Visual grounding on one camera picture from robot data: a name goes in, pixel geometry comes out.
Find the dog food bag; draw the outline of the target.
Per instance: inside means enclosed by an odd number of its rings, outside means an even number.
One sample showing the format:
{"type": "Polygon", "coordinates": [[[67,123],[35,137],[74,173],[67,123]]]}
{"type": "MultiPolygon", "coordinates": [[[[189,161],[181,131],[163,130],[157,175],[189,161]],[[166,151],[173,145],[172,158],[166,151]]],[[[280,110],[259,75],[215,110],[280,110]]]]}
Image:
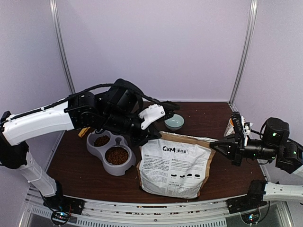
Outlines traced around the dog food bag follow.
{"type": "Polygon", "coordinates": [[[213,139],[162,132],[140,148],[140,187],[147,193],[195,199],[207,182],[215,151],[213,139]]]}

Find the yellow plastic scoop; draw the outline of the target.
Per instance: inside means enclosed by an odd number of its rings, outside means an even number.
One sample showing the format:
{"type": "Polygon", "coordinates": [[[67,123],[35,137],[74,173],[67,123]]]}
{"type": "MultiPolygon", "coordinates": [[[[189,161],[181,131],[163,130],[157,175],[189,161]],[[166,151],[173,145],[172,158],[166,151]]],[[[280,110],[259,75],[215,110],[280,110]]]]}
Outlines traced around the yellow plastic scoop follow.
{"type": "Polygon", "coordinates": [[[83,138],[83,136],[89,131],[89,129],[90,129],[90,127],[83,128],[83,129],[79,132],[78,136],[79,136],[80,138],[83,138]]]}

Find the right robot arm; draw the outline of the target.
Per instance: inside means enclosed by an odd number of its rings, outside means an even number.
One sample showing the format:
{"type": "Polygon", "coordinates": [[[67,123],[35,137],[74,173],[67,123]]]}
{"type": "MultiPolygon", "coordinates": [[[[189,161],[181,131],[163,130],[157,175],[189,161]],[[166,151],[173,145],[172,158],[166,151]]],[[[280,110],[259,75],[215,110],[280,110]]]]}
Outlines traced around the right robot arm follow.
{"type": "MultiPolygon", "coordinates": [[[[257,132],[259,139],[251,139],[250,122],[238,113],[231,116],[233,133],[223,139],[211,142],[209,147],[227,159],[234,166],[240,166],[243,159],[275,161],[275,167],[296,176],[303,175],[303,147],[289,138],[289,124],[279,118],[270,117],[257,132]]],[[[303,201],[301,185],[282,185],[254,180],[250,183],[243,205],[252,209],[262,201],[303,201]]]]}

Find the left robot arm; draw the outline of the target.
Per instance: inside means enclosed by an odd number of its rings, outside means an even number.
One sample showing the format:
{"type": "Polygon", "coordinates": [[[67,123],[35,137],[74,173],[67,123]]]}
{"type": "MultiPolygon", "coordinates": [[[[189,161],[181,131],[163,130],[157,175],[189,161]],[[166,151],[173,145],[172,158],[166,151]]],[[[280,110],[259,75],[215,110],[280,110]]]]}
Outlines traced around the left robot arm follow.
{"type": "Polygon", "coordinates": [[[138,146],[160,136],[153,124],[165,116],[164,104],[151,98],[151,105],[144,108],[146,95],[123,79],[104,84],[104,88],[99,94],[88,88],[50,105],[17,115],[7,111],[1,117],[0,164],[19,170],[58,210],[68,206],[68,199],[60,184],[34,161],[28,139],[87,127],[128,135],[138,146]]]}

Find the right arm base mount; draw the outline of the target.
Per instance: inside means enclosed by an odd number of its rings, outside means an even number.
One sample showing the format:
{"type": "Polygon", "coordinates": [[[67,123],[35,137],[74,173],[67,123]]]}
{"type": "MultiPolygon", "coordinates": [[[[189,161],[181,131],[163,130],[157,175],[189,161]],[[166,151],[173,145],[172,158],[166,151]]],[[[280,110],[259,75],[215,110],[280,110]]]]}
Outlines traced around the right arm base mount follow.
{"type": "Polygon", "coordinates": [[[230,214],[244,212],[247,210],[257,209],[259,207],[267,205],[266,201],[263,201],[263,197],[259,195],[244,195],[228,199],[226,201],[227,208],[230,214]]]}

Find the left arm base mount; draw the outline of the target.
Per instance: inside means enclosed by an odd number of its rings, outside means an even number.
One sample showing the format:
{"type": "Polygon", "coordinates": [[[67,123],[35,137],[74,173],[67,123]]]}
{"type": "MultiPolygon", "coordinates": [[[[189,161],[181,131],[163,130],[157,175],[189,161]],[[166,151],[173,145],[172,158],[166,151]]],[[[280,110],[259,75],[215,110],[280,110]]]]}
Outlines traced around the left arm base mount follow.
{"type": "Polygon", "coordinates": [[[85,205],[85,201],[82,199],[64,195],[55,195],[51,197],[42,196],[42,199],[44,201],[43,205],[48,207],[51,211],[64,211],[67,214],[81,215],[85,205]]]}

